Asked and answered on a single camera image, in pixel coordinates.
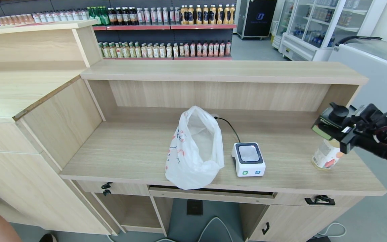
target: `wire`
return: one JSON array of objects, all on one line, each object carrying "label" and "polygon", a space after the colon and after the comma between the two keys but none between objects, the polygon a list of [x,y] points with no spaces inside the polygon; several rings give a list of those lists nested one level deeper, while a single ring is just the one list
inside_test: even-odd
[{"label": "wire", "polygon": [[241,143],[240,137],[238,137],[237,132],[235,132],[234,127],[232,127],[231,123],[230,123],[228,120],[226,120],[226,119],[224,119],[224,118],[219,118],[219,117],[214,117],[214,118],[215,118],[215,119],[221,119],[221,120],[227,122],[227,123],[229,124],[229,126],[232,128],[232,130],[234,131],[235,135],[237,135],[238,143]]},{"label": "wire", "polygon": [[[330,228],[332,225],[334,225],[334,224],[338,224],[338,225],[340,225],[341,227],[343,227],[344,232],[343,232],[342,234],[340,234],[340,235],[331,235],[331,236],[327,236],[327,233],[328,233],[329,228]],[[319,238],[317,235],[321,235],[321,236],[323,236],[323,237],[326,236],[326,237],[328,237],[328,238],[338,238],[338,237],[345,236],[345,235],[346,235],[346,232],[347,232],[346,227],[344,227],[343,224],[340,224],[340,223],[337,223],[337,222],[333,222],[332,224],[328,225],[327,229],[325,230],[325,233],[317,233],[316,236],[314,236],[314,237]]]}]

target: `glass-door refrigerator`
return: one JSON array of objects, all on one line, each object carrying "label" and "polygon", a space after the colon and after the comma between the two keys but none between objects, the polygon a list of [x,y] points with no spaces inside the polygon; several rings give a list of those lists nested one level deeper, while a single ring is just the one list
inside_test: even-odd
[{"label": "glass-door refrigerator", "polygon": [[279,51],[295,61],[327,61],[348,36],[370,36],[387,0],[297,0]]},{"label": "glass-door refrigerator", "polygon": [[275,32],[273,43],[272,43],[273,47],[276,49],[280,47],[280,43],[282,41],[282,35],[288,29],[294,4],[295,4],[295,0],[286,0],[283,5],[280,19],[278,21],[277,31]]}]

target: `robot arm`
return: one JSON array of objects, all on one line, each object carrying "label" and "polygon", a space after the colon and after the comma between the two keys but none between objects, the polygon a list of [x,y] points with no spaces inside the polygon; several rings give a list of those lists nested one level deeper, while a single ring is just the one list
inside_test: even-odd
[{"label": "robot arm", "polygon": [[360,147],[387,159],[387,112],[382,113],[373,104],[359,109],[330,105],[314,123],[313,131],[325,139],[339,141],[345,154]]}]

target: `floor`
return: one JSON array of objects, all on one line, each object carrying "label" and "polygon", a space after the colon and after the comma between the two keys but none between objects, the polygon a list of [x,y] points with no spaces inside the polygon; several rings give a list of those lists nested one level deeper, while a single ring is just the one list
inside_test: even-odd
[{"label": "floor", "polygon": [[[287,60],[275,50],[269,39],[240,40],[238,35],[232,38],[232,57],[234,60]],[[377,158],[370,153],[354,149],[355,152],[370,167],[377,178],[387,189],[387,161]],[[240,215],[237,204],[204,201],[204,216],[187,216],[186,200],[177,199],[174,202],[169,238],[178,242],[196,242],[201,230],[213,217],[219,216],[228,226],[234,242],[242,241]],[[332,242],[383,242],[387,241],[387,194],[382,197],[367,197],[340,216],[337,220],[347,227],[347,234],[339,238],[331,238]],[[46,233],[40,227],[14,224],[23,242],[38,242],[42,234]],[[342,232],[340,227],[332,227],[330,235]],[[107,242],[106,236],[88,235],[68,232],[54,232],[59,242]],[[128,232],[119,236],[112,236],[117,242],[155,242],[163,237],[162,234]],[[204,233],[202,242],[229,242],[223,225],[214,221]]]}]

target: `plastic bag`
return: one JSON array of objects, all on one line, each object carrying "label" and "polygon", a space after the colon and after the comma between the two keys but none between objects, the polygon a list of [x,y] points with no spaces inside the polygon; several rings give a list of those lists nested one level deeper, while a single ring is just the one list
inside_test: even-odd
[{"label": "plastic bag", "polygon": [[217,121],[197,106],[183,112],[168,150],[166,178],[178,188],[199,189],[210,184],[223,167]]}]

